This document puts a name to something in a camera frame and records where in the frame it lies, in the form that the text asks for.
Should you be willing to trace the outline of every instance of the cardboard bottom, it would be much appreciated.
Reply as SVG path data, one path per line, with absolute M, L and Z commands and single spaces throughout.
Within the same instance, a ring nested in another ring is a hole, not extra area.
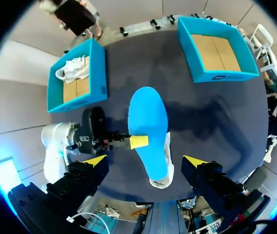
M 240 66 L 227 39 L 204 35 L 191 35 L 207 71 L 236 71 Z
M 69 84 L 63 83 L 63 102 L 69 102 L 77 97 L 90 93 L 89 77 L 77 79 Z

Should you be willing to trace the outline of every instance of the black skirt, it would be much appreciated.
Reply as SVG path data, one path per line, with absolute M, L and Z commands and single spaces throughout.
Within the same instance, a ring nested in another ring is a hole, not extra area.
M 75 0 L 67 0 L 54 14 L 77 36 L 96 22 L 92 13 Z

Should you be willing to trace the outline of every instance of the white sneaker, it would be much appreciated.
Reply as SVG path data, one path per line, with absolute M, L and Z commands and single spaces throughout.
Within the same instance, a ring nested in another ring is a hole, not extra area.
M 167 176 L 162 180 L 149 179 L 150 184 L 158 189 L 165 189 L 165 188 L 169 187 L 169 185 L 173 181 L 174 165 L 172 164 L 172 160 L 171 160 L 170 141 L 171 141 L 171 134 L 170 134 L 170 132 L 168 132 L 166 135 L 166 140 L 164 142 L 164 153 L 166 155 L 166 163 L 168 166 Z
M 55 72 L 55 76 L 65 81 L 67 84 L 80 78 L 84 79 L 89 76 L 89 61 L 90 57 L 74 58 L 71 61 L 66 61 L 65 66 Z

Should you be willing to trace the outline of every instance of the blue shoe insole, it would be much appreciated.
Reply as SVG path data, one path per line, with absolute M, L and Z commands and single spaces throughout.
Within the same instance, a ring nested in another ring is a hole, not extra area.
M 164 179 L 168 173 L 164 153 L 168 117 L 161 97 L 155 89 L 143 87 L 134 93 L 129 106 L 128 129 L 130 135 L 148 136 L 148 146 L 135 150 L 149 178 Z

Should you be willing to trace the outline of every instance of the round table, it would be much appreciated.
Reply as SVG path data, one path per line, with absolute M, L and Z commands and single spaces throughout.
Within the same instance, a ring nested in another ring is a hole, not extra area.
M 87 107 L 101 106 L 108 130 L 127 133 L 132 95 L 143 86 L 155 88 L 167 109 L 175 173 L 168 188 L 152 187 L 136 151 L 114 148 L 107 153 L 110 171 L 99 193 L 140 202 L 191 197 L 194 193 L 181 173 L 183 155 L 215 160 L 232 180 L 262 164 L 268 108 L 261 77 L 246 82 L 194 84 L 176 31 L 123 39 L 106 46 L 106 50 L 109 98 Z M 81 122 L 87 107 L 52 114 L 53 122 Z M 80 155 L 74 160 L 92 157 Z

